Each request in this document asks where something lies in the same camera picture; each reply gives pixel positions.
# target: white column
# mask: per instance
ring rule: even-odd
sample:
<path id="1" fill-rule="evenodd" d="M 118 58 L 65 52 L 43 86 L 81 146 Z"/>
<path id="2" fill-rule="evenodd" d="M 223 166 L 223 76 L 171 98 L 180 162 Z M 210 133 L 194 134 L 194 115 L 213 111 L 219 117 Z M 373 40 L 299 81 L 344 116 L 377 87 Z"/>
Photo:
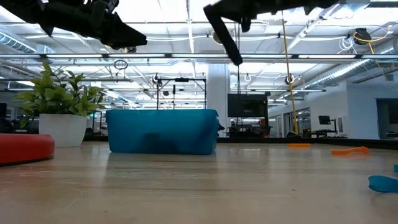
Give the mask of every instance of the white column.
<path id="1" fill-rule="evenodd" d="M 220 124 L 227 128 L 228 121 L 229 68 L 228 64 L 209 64 L 207 73 L 207 108 L 217 110 Z M 220 137 L 226 137 L 222 131 Z"/>

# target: potted plant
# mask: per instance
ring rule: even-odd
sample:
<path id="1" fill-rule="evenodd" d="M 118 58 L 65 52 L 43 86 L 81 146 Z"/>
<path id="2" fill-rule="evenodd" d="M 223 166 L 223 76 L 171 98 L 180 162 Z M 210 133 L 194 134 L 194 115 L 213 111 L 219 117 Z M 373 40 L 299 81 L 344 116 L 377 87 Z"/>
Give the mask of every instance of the potted plant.
<path id="1" fill-rule="evenodd" d="M 14 101 L 25 101 L 21 105 L 24 118 L 21 120 L 23 128 L 30 119 L 39 116 L 39 133 L 49 134 L 55 140 L 56 147 L 76 147 L 81 144 L 85 136 L 87 116 L 98 108 L 103 108 L 99 103 L 103 100 L 100 94 L 102 88 L 79 85 L 83 74 L 71 76 L 68 83 L 62 83 L 59 75 L 55 74 L 49 64 L 43 61 L 44 71 L 41 79 L 30 80 L 34 92 L 20 92 Z"/>

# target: orange object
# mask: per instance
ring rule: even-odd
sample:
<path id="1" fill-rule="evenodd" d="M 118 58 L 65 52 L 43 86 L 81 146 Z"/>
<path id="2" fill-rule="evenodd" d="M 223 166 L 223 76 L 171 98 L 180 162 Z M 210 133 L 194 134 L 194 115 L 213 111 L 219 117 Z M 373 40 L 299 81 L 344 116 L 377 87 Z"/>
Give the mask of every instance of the orange object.
<path id="1" fill-rule="evenodd" d="M 0 134 L 0 166 L 37 162 L 54 157 L 54 139 L 46 134 Z"/>
<path id="2" fill-rule="evenodd" d="M 352 148 L 352 149 L 332 150 L 331 154 L 332 155 L 347 155 L 347 154 L 350 154 L 352 152 L 360 152 L 360 153 L 368 154 L 369 153 L 369 149 L 364 147 L 364 146 L 362 146 L 362 147 L 356 147 L 356 148 Z"/>
<path id="3" fill-rule="evenodd" d="M 308 143 L 290 143 L 287 147 L 311 147 L 311 144 Z"/>

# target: yellow pole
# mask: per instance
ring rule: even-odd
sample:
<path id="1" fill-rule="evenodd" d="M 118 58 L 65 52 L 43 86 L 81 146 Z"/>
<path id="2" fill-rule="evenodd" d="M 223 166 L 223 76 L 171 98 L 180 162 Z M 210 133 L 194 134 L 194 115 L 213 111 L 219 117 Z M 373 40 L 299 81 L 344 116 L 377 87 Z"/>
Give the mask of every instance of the yellow pole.
<path id="1" fill-rule="evenodd" d="M 293 106 L 293 117 L 294 117 L 294 132 L 299 134 L 299 129 L 297 128 L 297 114 L 296 114 L 296 107 L 294 105 L 294 96 L 293 96 L 293 86 L 292 86 L 292 76 L 290 74 L 289 69 L 289 58 L 287 57 L 287 42 L 286 42 L 286 29 L 285 29 L 285 19 L 284 19 L 284 11 L 282 10 L 282 27 L 284 29 L 284 42 L 285 42 L 285 56 L 286 56 L 286 66 L 287 66 L 287 81 L 289 83 L 289 90 L 290 90 L 290 97 L 292 99 L 292 106 Z"/>

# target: blue plastic bin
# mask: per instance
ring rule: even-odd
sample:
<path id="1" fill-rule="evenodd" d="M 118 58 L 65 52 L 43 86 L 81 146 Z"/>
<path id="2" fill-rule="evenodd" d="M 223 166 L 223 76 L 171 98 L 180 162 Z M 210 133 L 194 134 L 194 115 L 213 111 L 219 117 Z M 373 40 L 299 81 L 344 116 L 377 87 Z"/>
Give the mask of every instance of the blue plastic bin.
<path id="1" fill-rule="evenodd" d="M 215 110 L 110 110 L 112 152 L 210 155 L 215 151 Z"/>

